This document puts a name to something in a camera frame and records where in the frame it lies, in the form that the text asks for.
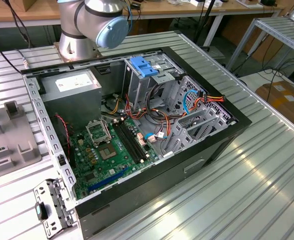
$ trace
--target metal workbench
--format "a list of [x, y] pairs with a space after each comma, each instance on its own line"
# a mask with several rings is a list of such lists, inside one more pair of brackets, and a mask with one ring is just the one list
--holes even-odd
[[[253, 122], [219, 160], [93, 237], [108, 239], [294, 239], [294, 125], [248, 90], [190, 40], [175, 32], [127, 37], [104, 56], [171, 46]], [[24, 51], [31, 67], [58, 63], [52, 47]], [[7, 52], [20, 68], [20, 56]], [[33, 187], [57, 176], [21, 77], [0, 57], [0, 107], [16, 99], [43, 156], [0, 177], [0, 240], [45, 239]], [[77, 240], [76, 227], [57, 239]]]
[[[288, 47], [288, 50], [294, 50], [294, 21], [285, 16], [256, 18], [251, 22], [249, 28], [247, 29], [229, 63], [227, 64], [226, 68], [228, 70], [230, 70], [233, 66], [234, 62], [238, 58], [240, 52], [244, 48], [256, 27], [260, 28], [263, 32], [259, 35], [256, 42], [253, 44], [251, 50], [248, 52], [248, 55], [251, 55], [251, 53], [259, 46], [260, 42], [267, 34], [284, 43]], [[276, 64], [276, 66], [278, 66], [283, 61], [287, 54], [288, 51], [282, 56], [281, 60], [278, 62], [278, 64]]]

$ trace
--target blue pcie slot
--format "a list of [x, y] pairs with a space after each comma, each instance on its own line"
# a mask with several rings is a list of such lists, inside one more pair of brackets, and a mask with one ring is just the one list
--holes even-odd
[[93, 184], [92, 186], [88, 187], [88, 191], [90, 192], [90, 191], [93, 191], [95, 189], [98, 189], [98, 188], [102, 187], [103, 185], [106, 185], [106, 184], [108, 184], [108, 183], [122, 177], [127, 169], [128, 169], [128, 167], [121, 170], [120, 172], [118, 172], [118, 173], [116, 173], [116, 174], [114, 174], [114, 175], [112, 175], [112, 176], [98, 182], [98, 183]]

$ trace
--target cardboard box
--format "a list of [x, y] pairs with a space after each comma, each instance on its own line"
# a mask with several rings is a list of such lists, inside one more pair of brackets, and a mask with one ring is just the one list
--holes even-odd
[[[270, 84], [264, 84], [256, 93], [267, 99]], [[294, 124], [294, 87], [286, 81], [274, 82], [271, 86], [268, 103]]]
[[[16, 12], [26, 12], [37, 0], [10, 0], [11, 6]], [[0, 0], [0, 8], [9, 9], [9, 7]]]

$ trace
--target ram slot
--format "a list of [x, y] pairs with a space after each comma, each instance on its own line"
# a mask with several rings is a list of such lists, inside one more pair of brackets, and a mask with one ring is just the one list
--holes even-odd
[[146, 155], [144, 151], [141, 149], [140, 145], [137, 143], [134, 136], [132, 136], [131, 132], [128, 130], [128, 128], [122, 123], [120, 124], [120, 127], [122, 129], [122, 132], [125, 134], [125, 136], [128, 136], [128, 140], [130, 141], [132, 147], [135, 149], [137, 155], [140, 157], [140, 159], [146, 160]]
[[126, 127], [119, 123], [118, 125], [114, 125], [114, 130], [116, 134], [120, 138], [121, 142], [123, 143], [124, 147], [132, 157], [133, 161], [138, 164], [140, 160], [146, 160], [146, 156], [144, 155], [142, 149], [131, 135], [131, 133], [126, 130]]

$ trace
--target metal bracket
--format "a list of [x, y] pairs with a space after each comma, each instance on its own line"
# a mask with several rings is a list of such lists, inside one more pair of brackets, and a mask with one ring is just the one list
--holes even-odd
[[45, 180], [33, 192], [38, 219], [43, 221], [48, 239], [77, 222], [76, 211], [61, 178]]

